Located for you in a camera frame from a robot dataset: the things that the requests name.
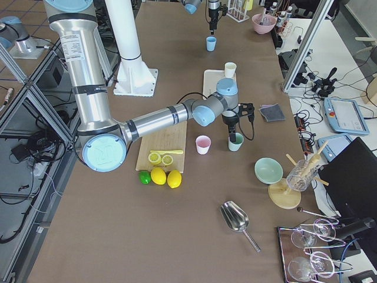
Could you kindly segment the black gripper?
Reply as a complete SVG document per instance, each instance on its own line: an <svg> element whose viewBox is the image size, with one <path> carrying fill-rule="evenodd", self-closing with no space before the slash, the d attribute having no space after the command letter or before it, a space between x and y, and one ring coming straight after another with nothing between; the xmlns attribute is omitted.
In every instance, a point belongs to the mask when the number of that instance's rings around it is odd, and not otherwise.
<svg viewBox="0 0 377 283"><path fill-rule="evenodd" d="M234 116L224 116L222 115L223 123L227 125L228 127L228 134L229 134L229 140L231 142L236 141L236 124L239 122L238 115Z"/></svg>
<svg viewBox="0 0 377 283"><path fill-rule="evenodd" d="M216 9L209 8L208 9L208 15L209 15L209 18L210 18L210 20L209 20L209 30L210 30L211 35L214 35L215 24L219 20L219 10L220 10L220 8L216 8Z"/></svg>

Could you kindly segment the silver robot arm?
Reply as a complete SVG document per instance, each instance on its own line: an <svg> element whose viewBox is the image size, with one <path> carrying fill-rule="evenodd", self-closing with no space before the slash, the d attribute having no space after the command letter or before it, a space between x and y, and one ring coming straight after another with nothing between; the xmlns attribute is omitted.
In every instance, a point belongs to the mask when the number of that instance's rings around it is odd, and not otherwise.
<svg viewBox="0 0 377 283"><path fill-rule="evenodd" d="M209 31L210 35L214 35L217 24L219 21L219 16L223 12L223 7L221 5L221 2L218 0L208 0L208 1L201 1L201 0L186 0L181 1L183 4L185 10L189 14L194 14L201 3L204 2L206 4L207 9L207 15L205 16L207 23L209 24Z"/></svg>
<svg viewBox="0 0 377 283"><path fill-rule="evenodd" d="M97 172L118 168L138 138L194 119L208 126L218 116L234 116L239 106L234 79L221 79L205 100L189 99L123 123L108 105L107 86L96 47L98 27L92 1L45 1L48 22L58 33L72 83L81 124L78 137L84 163ZM118 88L122 93L152 96L157 70L142 60L130 1L107 1L107 11L121 56Z"/></svg>

